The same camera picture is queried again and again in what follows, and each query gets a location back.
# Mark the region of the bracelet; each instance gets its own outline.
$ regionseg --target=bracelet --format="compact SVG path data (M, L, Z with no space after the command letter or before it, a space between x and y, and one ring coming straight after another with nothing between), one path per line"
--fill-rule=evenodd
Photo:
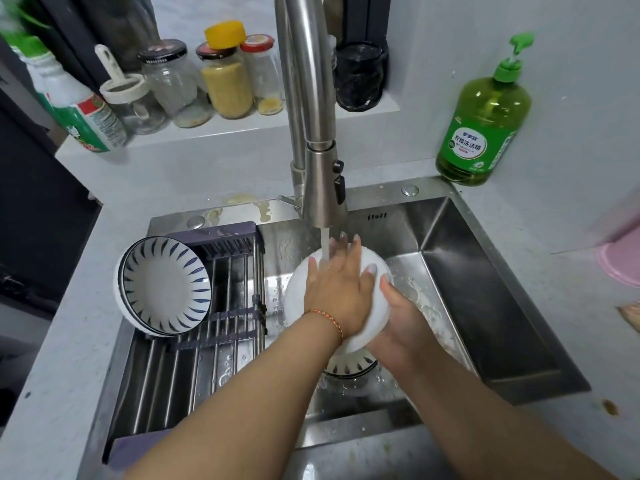
M340 323L336 322L335 318L333 318L330 314L322 310L309 310L307 313L317 313L319 315L329 318L329 320L331 320L333 324L336 325L336 327L338 327L338 331L340 332L340 343L344 342L344 334L342 333Z

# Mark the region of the hand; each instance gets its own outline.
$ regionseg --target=hand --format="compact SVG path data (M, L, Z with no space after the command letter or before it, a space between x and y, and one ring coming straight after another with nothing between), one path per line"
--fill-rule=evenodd
M360 237L353 236L348 246L347 234L342 233L328 262L321 260L318 267L316 260L309 258L305 311L322 310L331 315L345 339L362 329L371 311L378 269L372 264L360 275L361 254Z
M367 348L398 382L411 380L425 361L444 349L421 311L389 284L386 275L380 279L380 290L391 305L391 317Z

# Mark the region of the stainless steel faucet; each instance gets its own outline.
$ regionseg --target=stainless steel faucet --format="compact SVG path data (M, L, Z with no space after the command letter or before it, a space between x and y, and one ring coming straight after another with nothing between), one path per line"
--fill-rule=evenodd
M321 0L274 0L300 217L315 227L347 215L344 164L335 145L335 90Z

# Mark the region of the pink container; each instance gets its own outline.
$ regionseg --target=pink container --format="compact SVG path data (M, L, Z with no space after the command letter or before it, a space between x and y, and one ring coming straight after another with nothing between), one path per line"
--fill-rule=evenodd
M640 226L596 252L598 264L612 278L640 288Z

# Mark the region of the dish rack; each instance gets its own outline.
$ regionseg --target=dish rack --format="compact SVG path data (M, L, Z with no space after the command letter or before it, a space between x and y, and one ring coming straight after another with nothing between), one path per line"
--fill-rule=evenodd
M168 234L202 259L211 307L194 329L136 331L103 460L133 435L174 427L264 349L264 243L253 222Z

